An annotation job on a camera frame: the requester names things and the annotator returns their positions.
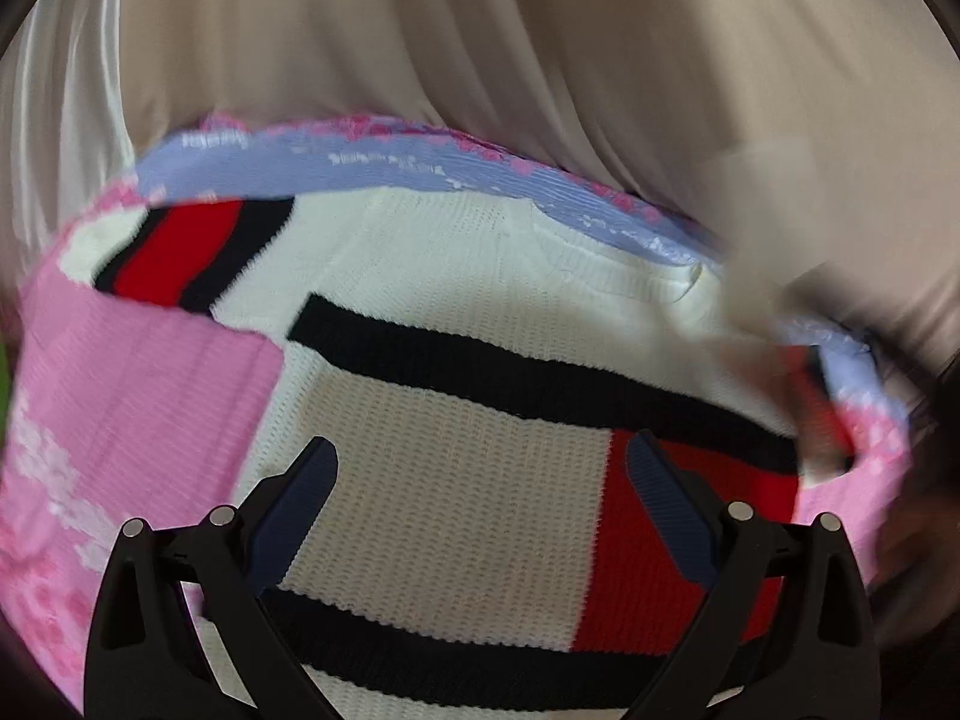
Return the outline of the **white striped knit sweater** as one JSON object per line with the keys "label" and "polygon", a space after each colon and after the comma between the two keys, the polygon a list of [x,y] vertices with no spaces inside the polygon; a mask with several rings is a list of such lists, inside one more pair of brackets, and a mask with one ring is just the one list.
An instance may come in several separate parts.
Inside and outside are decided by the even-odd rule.
{"label": "white striped knit sweater", "polygon": [[658,265],[485,193],[378,188],[124,208],[80,224],[75,283],[260,341],[280,375],[251,491],[313,437],[331,499],[263,599],[350,718],[612,718],[708,592],[654,447],[775,522],[786,415],[696,265]]}

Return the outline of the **pink floral bed sheet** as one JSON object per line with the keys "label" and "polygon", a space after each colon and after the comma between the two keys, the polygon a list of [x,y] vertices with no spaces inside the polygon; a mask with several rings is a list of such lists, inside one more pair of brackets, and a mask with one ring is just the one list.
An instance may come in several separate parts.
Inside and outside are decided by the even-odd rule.
{"label": "pink floral bed sheet", "polygon": [[[239,468],[280,375],[260,341],[229,338],[153,305],[120,305],[60,270],[70,234],[124,208],[288,199],[405,188],[524,200],[551,221],[658,265],[696,265],[719,284],[719,315],[754,341],[732,369],[786,415],[802,473],[789,522],[833,512],[862,582],[875,575],[878,525],[907,471],[907,415],[880,388],[871,351],[814,319],[771,338],[722,312],[719,268],[685,226],[613,188],[465,133],[382,117],[252,130],[210,117],[153,149],[71,223],[23,294],[23,351],[2,463],[2,611],[37,665],[83,711],[89,629],[99,585],[127,520],[190,527],[238,505]],[[218,686],[249,697],[202,592],[185,601]]]}

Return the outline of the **green object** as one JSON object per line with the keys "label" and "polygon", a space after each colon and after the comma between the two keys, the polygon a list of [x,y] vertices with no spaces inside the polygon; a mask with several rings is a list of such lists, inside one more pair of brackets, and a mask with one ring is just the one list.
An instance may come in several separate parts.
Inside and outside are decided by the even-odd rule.
{"label": "green object", "polygon": [[7,430],[8,410],[10,409],[11,374],[5,343],[0,343],[0,442]]}

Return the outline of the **beige curtain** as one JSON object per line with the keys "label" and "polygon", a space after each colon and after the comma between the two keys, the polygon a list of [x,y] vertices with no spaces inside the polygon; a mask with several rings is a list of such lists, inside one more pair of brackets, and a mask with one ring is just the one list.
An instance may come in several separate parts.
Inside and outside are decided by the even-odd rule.
{"label": "beige curtain", "polygon": [[926,0],[37,0],[2,62],[2,288],[210,112],[447,125],[692,216],[958,348],[958,57]]}

